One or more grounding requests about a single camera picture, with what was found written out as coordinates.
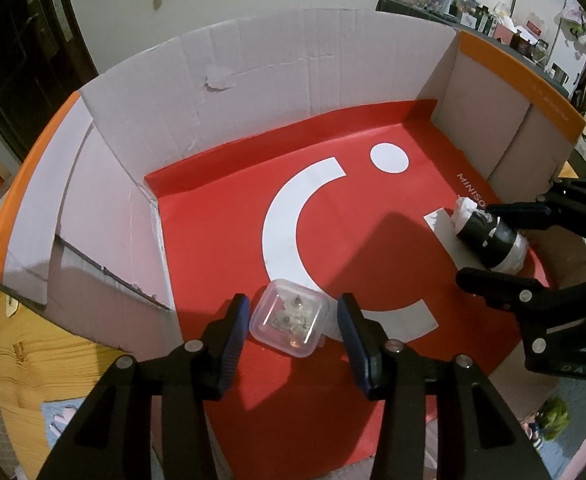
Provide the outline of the black white bundle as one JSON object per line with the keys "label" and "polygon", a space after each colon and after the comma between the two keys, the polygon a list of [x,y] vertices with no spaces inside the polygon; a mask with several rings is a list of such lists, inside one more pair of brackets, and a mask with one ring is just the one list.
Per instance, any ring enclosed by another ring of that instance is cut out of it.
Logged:
{"label": "black white bundle", "polygon": [[486,269],[510,275],[524,268],[526,238],[468,197],[459,197],[452,222],[457,238]]}

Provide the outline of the clear plastic case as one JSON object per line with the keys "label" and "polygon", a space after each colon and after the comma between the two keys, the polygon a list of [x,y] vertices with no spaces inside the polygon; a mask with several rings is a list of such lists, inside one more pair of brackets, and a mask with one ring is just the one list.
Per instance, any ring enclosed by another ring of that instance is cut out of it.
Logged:
{"label": "clear plastic case", "polygon": [[331,304],[323,292],[277,278],[269,283],[250,318],[250,334],[294,358],[306,358],[323,335]]}

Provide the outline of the green haired figurine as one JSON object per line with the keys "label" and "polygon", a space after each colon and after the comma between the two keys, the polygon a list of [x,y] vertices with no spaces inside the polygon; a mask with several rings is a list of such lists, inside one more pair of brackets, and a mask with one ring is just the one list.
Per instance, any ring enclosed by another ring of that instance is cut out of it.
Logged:
{"label": "green haired figurine", "polygon": [[570,423],[570,408],[559,396],[544,401],[541,408],[529,415],[521,427],[536,450],[546,441],[554,440]]}

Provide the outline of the light blue fluffy mat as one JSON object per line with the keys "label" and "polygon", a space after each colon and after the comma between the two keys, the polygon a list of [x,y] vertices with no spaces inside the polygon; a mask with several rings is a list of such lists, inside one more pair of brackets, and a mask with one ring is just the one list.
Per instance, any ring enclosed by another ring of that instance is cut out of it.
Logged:
{"label": "light blue fluffy mat", "polygon": [[58,438],[61,437],[83,403],[84,398],[73,398],[61,401],[46,401],[40,405],[44,433],[50,450],[58,442]]}

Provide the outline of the cardboard box red lining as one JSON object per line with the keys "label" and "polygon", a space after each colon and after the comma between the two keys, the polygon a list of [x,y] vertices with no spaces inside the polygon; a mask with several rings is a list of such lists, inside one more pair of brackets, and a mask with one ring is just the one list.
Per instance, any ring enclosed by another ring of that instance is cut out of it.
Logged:
{"label": "cardboard box red lining", "polygon": [[423,356],[471,356],[517,418],[552,379],[517,325],[454,282],[459,197],[485,179],[434,123],[456,32],[402,15],[293,10],[194,30],[72,93],[0,210],[0,288],[138,361],[200,336],[277,278],[353,294]]}

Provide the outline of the dark wooden door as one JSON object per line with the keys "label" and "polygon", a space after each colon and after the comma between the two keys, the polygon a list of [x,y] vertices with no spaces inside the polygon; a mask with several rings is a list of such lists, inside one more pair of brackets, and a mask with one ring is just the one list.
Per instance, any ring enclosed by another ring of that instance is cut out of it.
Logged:
{"label": "dark wooden door", "polygon": [[0,0],[0,136],[18,159],[96,76],[70,0]]}

